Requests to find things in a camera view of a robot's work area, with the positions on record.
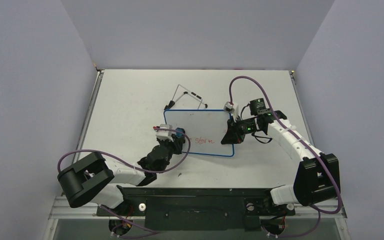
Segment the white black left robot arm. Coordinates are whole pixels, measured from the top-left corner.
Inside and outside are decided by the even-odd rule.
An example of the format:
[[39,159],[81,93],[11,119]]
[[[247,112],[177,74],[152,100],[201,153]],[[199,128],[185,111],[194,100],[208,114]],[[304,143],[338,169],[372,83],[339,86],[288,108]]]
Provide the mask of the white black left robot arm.
[[100,150],[86,149],[87,155],[70,166],[57,167],[57,180],[71,208],[87,203],[109,207],[116,215],[129,209],[129,201],[118,184],[135,187],[149,185],[158,174],[171,170],[168,166],[173,155],[183,152],[184,144],[191,146],[190,138],[181,129],[169,137],[157,137],[156,145],[147,156],[134,166],[121,158]]

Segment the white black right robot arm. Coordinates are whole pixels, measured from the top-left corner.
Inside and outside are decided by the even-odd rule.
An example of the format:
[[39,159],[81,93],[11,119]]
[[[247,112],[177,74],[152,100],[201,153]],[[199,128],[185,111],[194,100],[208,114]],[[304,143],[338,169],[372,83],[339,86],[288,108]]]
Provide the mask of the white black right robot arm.
[[312,206],[336,198],[340,192],[339,161],[334,154],[325,154],[305,140],[280,111],[267,108],[264,99],[249,103],[251,117],[239,116],[238,104],[226,102],[223,109],[231,116],[221,140],[223,145],[241,144],[246,135],[263,132],[275,141],[298,164],[292,184],[270,190],[262,199],[263,209],[276,213],[282,205],[299,203]]

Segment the teal whiteboard eraser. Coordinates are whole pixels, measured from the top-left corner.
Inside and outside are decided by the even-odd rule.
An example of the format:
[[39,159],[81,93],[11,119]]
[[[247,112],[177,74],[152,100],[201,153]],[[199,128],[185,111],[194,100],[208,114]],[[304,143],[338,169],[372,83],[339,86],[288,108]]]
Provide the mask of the teal whiteboard eraser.
[[176,136],[178,138],[184,136],[186,133],[185,130],[183,128],[180,128],[180,127],[177,127],[175,130],[176,130]]

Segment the blue framed whiteboard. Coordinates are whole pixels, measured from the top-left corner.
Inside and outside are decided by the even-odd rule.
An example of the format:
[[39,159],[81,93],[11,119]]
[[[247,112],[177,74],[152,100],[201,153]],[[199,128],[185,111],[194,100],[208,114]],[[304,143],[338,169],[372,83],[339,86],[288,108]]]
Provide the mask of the blue framed whiteboard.
[[189,153],[205,156],[233,157],[232,144],[221,144],[231,115],[221,109],[169,109],[163,112],[166,124],[182,128],[189,137]]

